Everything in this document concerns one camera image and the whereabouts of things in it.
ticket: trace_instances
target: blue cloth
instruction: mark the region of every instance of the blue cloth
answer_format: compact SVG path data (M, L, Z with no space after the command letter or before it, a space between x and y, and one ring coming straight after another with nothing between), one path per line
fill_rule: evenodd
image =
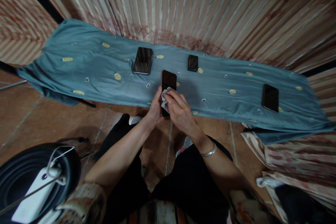
M138 47L153 49L148 76L132 72ZM79 20L60 24L42 52L17 72L44 91L52 91L44 94L56 100L60 99L55 93L149 107L165 69L177 75L177 91L185 95L193 114L276 131L258 133L265 144L335 130L306 77L288 70L130 40ZM198 56L198 72L187 70L189 54ZM279 89L279 113L261 106L264 84Z

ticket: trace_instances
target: tile floor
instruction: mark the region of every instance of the tile floor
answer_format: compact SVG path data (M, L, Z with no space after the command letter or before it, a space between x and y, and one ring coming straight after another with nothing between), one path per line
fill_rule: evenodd
M0 71L0 87L19 81ZM83 104L68 107L42 97L29 84L0 91L0 165L31 146L63 138L87 137L90 145L81 152L98 150L111 128L123 113L144 115L146 108L96 103L97 108ZM255 179L265 167L249 149L240 133L244 127L237 122L196 117L203 131L227 148L237 167L244 173L264 201L272 202L265 188L257 187ZM141 161L147 167L144 179L152 190L174 166L175 153L185 136L169 119L152 132L142 148ZM92 156L82 160L83 174L92 167Z

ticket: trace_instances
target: person's right hand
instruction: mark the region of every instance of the person's right hand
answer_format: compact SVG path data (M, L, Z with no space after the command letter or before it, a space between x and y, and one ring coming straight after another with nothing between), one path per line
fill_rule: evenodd
M183 94L169 90L163 95L168 102L168 111L171 121L189 137L196 137L202 130L191 115L190 106Z

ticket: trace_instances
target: black smartphone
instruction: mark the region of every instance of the black smartphone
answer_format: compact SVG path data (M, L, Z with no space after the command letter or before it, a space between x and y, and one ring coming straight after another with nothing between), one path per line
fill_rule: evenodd
M162 91L167 89L168 87L171 87L176 91L176 81L177 76L174 73L168 72L166 70L162 70L161 72L161 87ZM162 117L168 117L169 113L161 107L161 116Z
M133 65L133 73L149 75L151 72L154 53L150 48L139 47Z
M264 84L261 105L275 113L279 112L279 90Z
M188 57L188 71L197 72L198 70L198 57L189 55Z

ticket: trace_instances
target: bangle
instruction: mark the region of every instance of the bangle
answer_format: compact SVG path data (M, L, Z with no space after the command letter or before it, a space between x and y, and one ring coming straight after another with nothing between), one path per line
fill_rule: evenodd
M213 143L213 148L212 148L211 151L209 151L208 153L205 153L205 154L202 154L202 153L200 153L200 154L201 154L202 157L208 157L208 156L213 155L216 152L216 150L217 150L217 145L215 143Z

